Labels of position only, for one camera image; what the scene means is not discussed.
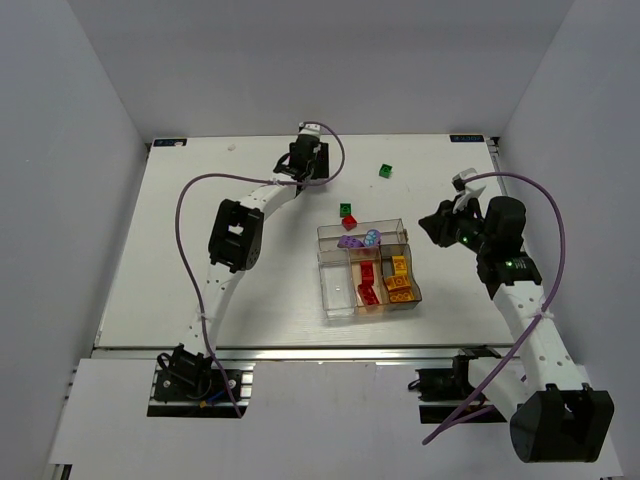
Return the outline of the yellow curved lego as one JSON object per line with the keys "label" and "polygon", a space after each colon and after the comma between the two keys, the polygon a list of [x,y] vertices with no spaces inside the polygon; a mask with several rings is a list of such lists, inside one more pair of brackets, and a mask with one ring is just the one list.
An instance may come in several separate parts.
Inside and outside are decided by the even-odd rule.
{"label": "yellow curved lego", "polygon": [[385,285],[389,292],[411,288],[411,282],[407,275],[392,275],[386,277]]}
{"label": "yellow curved lego", "polygon": [[406,275],[408,273],[408,263],[403,255],[394,255],[391,260],[395,275]]}

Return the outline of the small red square lego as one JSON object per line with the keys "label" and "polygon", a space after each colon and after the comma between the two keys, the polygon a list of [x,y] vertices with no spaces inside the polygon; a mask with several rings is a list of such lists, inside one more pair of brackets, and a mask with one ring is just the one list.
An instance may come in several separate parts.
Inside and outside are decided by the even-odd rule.
{"label": "small red square lego", "polygon": [[343,217],[341,224],[347,231],[353,230],[358,225],[357,220],[352,215]]}

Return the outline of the purple flower lego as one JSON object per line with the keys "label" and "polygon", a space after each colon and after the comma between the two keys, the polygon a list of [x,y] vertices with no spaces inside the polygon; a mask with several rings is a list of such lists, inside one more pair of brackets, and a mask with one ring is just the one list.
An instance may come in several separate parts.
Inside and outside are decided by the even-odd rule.
{"label": "purple flower lego", "polygon": [[366,232],[362,243],[365,247],[374,247],[381,244],[381,232],[377,229],[370,229]]}

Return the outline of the purple sloped lego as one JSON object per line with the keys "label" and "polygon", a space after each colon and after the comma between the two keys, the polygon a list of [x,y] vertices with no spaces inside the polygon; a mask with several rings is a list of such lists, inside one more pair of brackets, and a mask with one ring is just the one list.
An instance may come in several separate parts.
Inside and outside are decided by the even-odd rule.
{"label": "purple sloped lego", "polygon": [[355,236],[342,235],[338,241],[337,246],[339,248],[346,248],[346,249],[363,248],[364,243]]}

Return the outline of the yellow lego brick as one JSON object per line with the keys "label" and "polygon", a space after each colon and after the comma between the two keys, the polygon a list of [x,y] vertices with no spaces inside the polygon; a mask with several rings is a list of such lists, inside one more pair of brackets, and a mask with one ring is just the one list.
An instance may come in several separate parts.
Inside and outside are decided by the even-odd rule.
{"label": "yellow lego brick", "polygon": [[407,303],[413,302],[415,296],[411,289],[392,291],[389,293],[389,301],[391,303]]}

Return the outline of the red lego brick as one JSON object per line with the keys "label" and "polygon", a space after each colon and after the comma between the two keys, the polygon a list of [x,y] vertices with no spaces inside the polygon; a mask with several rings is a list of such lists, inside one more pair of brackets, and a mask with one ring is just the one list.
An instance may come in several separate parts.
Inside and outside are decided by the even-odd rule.
{"label": "red lego brick", "polygon": [[375,270],[372,261],[362,261],[359,263],[361,272],[361,282],[364,285],[373,285],[375,283]]}

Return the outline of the red long lego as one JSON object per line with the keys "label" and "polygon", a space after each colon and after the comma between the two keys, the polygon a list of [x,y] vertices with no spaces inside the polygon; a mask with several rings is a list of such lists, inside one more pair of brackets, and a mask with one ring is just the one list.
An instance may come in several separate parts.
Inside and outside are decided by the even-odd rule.
{"label": "red long lego", "polygon": [[361,283],[358,285],[357,291],[364,306],[374,306],[380,304],[380,301],[372,284]]}

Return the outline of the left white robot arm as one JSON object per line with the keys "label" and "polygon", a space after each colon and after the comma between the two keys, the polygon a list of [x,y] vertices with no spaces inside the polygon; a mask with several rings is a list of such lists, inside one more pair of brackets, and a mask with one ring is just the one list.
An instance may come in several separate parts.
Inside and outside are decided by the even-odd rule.
{"label": "left white robot arm", "polygon": [[288,153],[277,161],[270,179],[246,177],[246,182],[255,183],[258,188],[240,200],[225,199],[220,203],[207,246],[206,282],[201,287],[182,245],[181,211],[191,186],[218,176],[217,173],[203,174],[190,180],[179,194],[174,217],[178,253],[197,301],[196,319],[183,341],[185,349],[192,354],[210,355],[215,351],[216,337],[234,291],[261,253],[265,221],[306,188],[331,180],[328,144],[321,140],[320,125],[302,125]]}

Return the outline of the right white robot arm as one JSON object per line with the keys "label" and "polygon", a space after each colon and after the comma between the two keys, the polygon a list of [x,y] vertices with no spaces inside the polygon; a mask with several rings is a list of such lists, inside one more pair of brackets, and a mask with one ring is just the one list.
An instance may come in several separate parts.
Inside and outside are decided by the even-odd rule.
{"label": "right white robot arm", "polygon": [[445,200],[419,221],[432,242],[460,244],[476,256],[477,273],[514,339],[502,358],[476,357],[465,369],[474,392],[509,423],[524,463],[599,458],[614,414],[605,390],[595,390],[571,359],[546,300],[535,262],[523,249],[524,204],[494,197],[486,211],[472,199],[462,209]]}

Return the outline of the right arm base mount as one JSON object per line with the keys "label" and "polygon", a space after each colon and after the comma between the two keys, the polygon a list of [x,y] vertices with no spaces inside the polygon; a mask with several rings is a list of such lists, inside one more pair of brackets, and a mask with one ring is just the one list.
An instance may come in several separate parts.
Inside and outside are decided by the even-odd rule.
{"label": "right arm base mount", "polygon": [[418,395],[421,424],[439,424],[452,413],[474,389],[468,381],[471,360],[500,359],[501,355],[488,346],[462,348],[447,367],[418,369],[417,377],[407,385]]}

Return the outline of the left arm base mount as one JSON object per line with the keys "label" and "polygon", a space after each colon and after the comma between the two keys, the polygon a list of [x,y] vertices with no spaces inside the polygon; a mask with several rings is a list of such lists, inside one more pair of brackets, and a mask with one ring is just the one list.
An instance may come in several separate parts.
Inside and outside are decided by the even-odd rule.
{"label": "left arm base mount", "polygon": [[150,418],[239,419],[251,396],[252,373],[220,370],[182,345],[156,357],[147,407]]}

